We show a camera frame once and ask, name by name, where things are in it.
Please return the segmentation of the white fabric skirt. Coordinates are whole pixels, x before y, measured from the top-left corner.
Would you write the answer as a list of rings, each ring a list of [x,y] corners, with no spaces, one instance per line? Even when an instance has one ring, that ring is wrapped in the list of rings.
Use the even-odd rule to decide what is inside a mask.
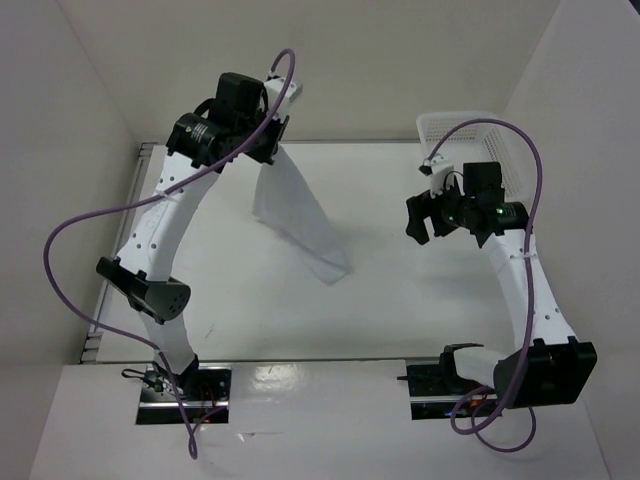
[[[273,163],[260,168],[252,213],[288,242],[324,284],[333,285],[350,273],[338,232],[282,144]]]

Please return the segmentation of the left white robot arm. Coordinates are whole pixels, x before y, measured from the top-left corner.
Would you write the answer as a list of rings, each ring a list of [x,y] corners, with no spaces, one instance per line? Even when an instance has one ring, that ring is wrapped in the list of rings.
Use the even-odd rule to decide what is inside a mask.
[[[115,257],[96,266],[138,313],[154,345],[154,378],[176,399],[190,398],[199,386],[199,360],[183,317],[191,289],[172,275],[178,247],[222,173],[223,158],[240,151],[258,163],[274,162],[299,92],[299,85],[275,74],[264,81],[222,74],[215,96],[174,124],[156,184],[159,201],[141,215]]]

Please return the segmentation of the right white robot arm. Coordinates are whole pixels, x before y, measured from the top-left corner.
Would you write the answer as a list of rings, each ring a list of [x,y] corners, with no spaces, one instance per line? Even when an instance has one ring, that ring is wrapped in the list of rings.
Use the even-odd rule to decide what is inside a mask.
[[[473,236],[497,277],[511,319],[514,351],[506,355],[478,343],[448,345],[438,381],[450,393],[466,386],[491,389],[507,408],[574,403],[597,362],[563,316],[528,232],[525,205],[507,201],[497,162],[426,162],[430,187],[407,202],[406,233],[418,244],[458,229]]]

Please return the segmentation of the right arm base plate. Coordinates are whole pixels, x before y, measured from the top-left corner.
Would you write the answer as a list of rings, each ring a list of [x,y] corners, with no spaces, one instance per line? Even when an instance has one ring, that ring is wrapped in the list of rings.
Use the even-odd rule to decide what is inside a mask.
[[[456,402],[480,387],[471,380],[446,377],[437,357],[407,360],[397,380],[408,391],[413,421],[450,419]]]

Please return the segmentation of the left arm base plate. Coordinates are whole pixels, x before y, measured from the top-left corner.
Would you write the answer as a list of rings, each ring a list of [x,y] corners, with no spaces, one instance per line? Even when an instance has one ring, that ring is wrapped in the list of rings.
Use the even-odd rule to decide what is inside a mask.
[[[183,422],[168,379],[153,365],[144,370],[125,368],[124,378],[142,382],[137,407],[137,425],[175,425]],[[232,370],[225,366],[202,364],[189,385],[178,387],[178,395],[192,425],[227,424]]]

